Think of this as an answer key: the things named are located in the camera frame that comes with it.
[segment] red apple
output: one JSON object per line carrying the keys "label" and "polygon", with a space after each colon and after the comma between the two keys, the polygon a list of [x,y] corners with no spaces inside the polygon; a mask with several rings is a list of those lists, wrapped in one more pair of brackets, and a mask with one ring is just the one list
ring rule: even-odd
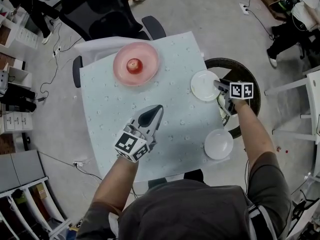
{"label": "red apple", "polygon": [[126,64],[126,69],[131,74],[139,74],[143,69],[143,64],[140,59],[132,58]]}

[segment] black and white marker cube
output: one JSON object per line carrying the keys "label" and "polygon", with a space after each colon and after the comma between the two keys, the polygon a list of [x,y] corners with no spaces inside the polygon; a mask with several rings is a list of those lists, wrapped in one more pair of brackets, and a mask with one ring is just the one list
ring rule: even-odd
{"label": "black and white marker cube", "polygon": [[230,98],[247,100],[254,97],[254,84],[252,82],[231,82]]}
{"label": "black and white marker cube", "polygon": [[134,163],[150,151],[145,139],[124,130],[117,134],[113,147],[120,156]]}

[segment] dark gray t-shirt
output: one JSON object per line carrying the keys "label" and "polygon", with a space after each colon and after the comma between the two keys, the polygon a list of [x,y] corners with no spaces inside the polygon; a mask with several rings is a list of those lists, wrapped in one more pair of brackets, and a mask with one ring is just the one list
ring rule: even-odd
{"label": "dark gray t-shirt", "polygon": [[183,179],[149,190],[118,217],[93,203],[78,240],[250,239],[248,206],[263,206],[278,239],[291,219],[290,193],[276,155],[264,153],[250,170],[247,197],[240,186],[208,186]]}

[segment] floor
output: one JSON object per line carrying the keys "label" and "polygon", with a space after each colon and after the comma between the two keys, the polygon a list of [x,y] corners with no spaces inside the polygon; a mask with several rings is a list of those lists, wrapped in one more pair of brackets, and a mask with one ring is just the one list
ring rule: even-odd
{"label": "floor", "polygon": [[[270,87],[302,78],[301,72],[305,66],[299,59],[299,48],[294,46],[280,54],[278,69],[274,70],[266,55],[266,48],[272,41],[259,21],[252,14],[244,15],[239,7],[239,3],[247,4],[248,1],[147,0],[131,9],[137,20],[148,15],[157,18],[167,36],[192,31],[206,59],[225,57],[245,65],[258,81],[262,101],[259,119],[270,134],[272,129],[284,123],[289,130],[308,132],[310,122],[299,118],[309,106],[305,89],[298,88],[268,97],[263,93]],[[267,29],[281,23],[272,17],[260,0],[251,0],[250,9]],[[52,56],[55,43],[55,49],[61,46],[64,50],[79,38],[68,26],[59,26],[58,23],[54,23],[56,29],[49,43],[40,46],[38,54],[26,61],[26,70],[33,73],[33,89],[38,97],[44,96],[39,92],[41,83],[50,82],[57,68]],[[49,97],[38,103],[33,114],[34,130],[30,137],[32,146],[40,152],[68,164],[86,160],[83,169],[99,175],[87,130],[81,90],[75,88],[73,83],[72,61],[76,56],[73,49],[58,56],[56,78],[52,84],[43,86],[44,90],[49,91]],[[314,143],[280,137],[273,141],[275,146],[281,147],[277,157],[293,191],[311,171]],[[78,221],[88,209],[97,188],[96,180],[46,155],[40,154],[40,157],[59,205],[67,217],[73,222]],[[246,161],[242,138],[239,137],[234,142],[230,160],[203,170],[204,181],[211,186],[240,185],[245,188]],[[147,183],[137,183],[134,189],[137,194],[143,194]],[[128,202],[132,200],[133,196],[130,195]]]}

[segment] white table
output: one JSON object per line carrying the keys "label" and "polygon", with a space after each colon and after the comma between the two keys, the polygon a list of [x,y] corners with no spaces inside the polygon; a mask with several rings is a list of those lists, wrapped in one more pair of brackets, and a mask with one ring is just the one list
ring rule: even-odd
{"label": "white table", "polygon": [[[318,120],[320,115],[320,70],[308,73],[306,78],[301,80],[285,84],[283,86],[279,86],[276,88],[271,88],[266,90],[264,94],[274,95],[282,91],[286,91],[292,88],[297,88],[300,86],[305,86],[308,94],[309,105],[310,105],[310,114],[302,114],[301,119],[311,119],[311,134],[302,134],[292,131],[279,130],[275,129],[272,131],[273,135],[276,136],[286,136],[290,138],[302,139],[307,141],[314,141],[316,145],[320,142],[320,129],[318,129]],[[320,172],[320,148],[317,149],[315,168],[314,168],[314,176],[316,176]]]}
{"label": "white table", "polygon": [[206,65],[191,32],[151,41],[160,58],[157,74],[145,85],[127,87],[113,75],[115,54],[80,69],[83,106],[101,176],[117,159],[112,145],[135,111],[161,104],[164,115],[157,145],[139,161],[136,182],[182,174],[222,162],[204,152],[206,136],[223,129],[217,101],[198,100],[192,76]]}

